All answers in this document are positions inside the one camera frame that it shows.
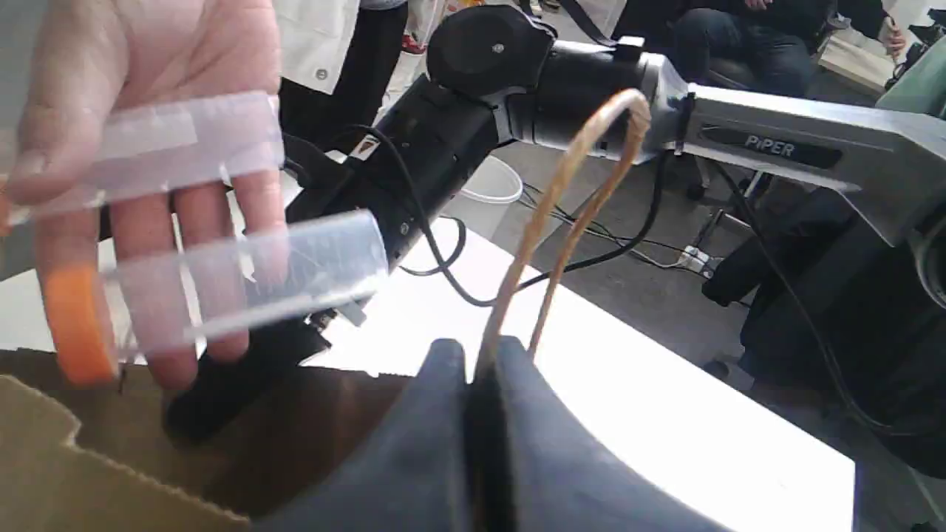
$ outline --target transparent plastic container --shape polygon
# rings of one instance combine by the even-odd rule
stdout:
[[[13,205],[8,224],[279,168],[277,101],[250,92],[113,113],[81,181],[45,204]]]
[[[254,275],[286,257],[281,282]],[[257,328],[371,296],[388,262],[374,216],[354,211],[288,231],[126,261],[99,273],[119,362]],[[183,289],[185,304],[178,297]]]

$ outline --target orange cap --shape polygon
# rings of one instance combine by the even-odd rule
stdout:
[[[44,303],[66,379],[79,386],[114,381],[118,361],[98,268],[78,264],[50,272],[44,283]]]

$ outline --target robotic arm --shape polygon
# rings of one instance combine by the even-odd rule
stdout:
[[[642,44],[557,41],[552,27],[512,7],[465,9],[434,34],[429,77],[417,80],[377,128],[394,141],[424,213],[435,218],[497,146],[522,141],[564,149],[608,98],[638,88],[653,115],[642,160],[689,152],[837,190],[887,243],[911,241],[927,292],[946,306],[939,283],[946,260],[943,122],[688,85]],[[592,155],[619,158],[623,136],[616,124]],[[289,141],[287,148],[292,156]],[[322,164],[309,169],[318,181],[302,183],[289,222],[369,208],[395,267],[420,238],[421,224],[393,157],[369,135],[343,166]],[[202,357],[196,385],[168,411],[170,428],[194,439],[213,434],[281,375],[327,348],[319,332],[333,316],[253,331],[250,352],[236,365]]]

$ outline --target brown string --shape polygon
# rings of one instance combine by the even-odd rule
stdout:
[[[503,278],[502,285],[499,287],[499,296],[497,297],[496,304],[493,306],[493,311],[490,313],[489,320],[486,322],[485,331],[483,332],[480,356],[477,360],[476,373],[478,376],[492,367],[496,360],[497,350],[499,348],[499,330],[502,327],[506,312],[509,310],[513,295],[516,293],[519,278],[522,277],[522,272],[525,270],[526,265],[532,260],[546,219],[558,203],[562,193],[569,186],[578,168],[585,162],[587,154],[625,111],[630,111],[630,119],[628,120],[627,136],[624,141],[624,151],[621,161],[615,167],[602,189],[594,195],[591,204],[585,209],[585,212],[569,233],[562,254],[552,273],[549,287],[546,290],[545,300],[539,312],[538,323],[533,332],[530,353],[534,356],[534,347],[538,343],[538,338],[541,336],[542,327],[548,315],[555,286],[561,279],[565,265],[572,251],[574,251],[578,239],[581,237],[585,228],[587,228],[598,214],[598,211],[601,210],[607,198],[621,183],[624,175],[634,164],[634,160],[637,158],[640,151],[643,138],[650,127],[650,105],[647,102],[647,98],[636,89],[628,89],[620,92],[603,105],[601,109],[588,119],[582,130],[571,141],[571,144],[569,144],[565,155],[559,160],[558,167],[552,177],[552,183],[543,195],[542,201],[539,202],[529,223],[526,225],[525,234],[522,237],[522,241],[519,243],[516,258],[509,266],[506,277]]]

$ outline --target cardboard flap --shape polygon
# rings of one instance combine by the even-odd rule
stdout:
[[[0,376],[0,528],[230,532],[249,526],[235,514],[77,447],[79,426],[55,400]]]

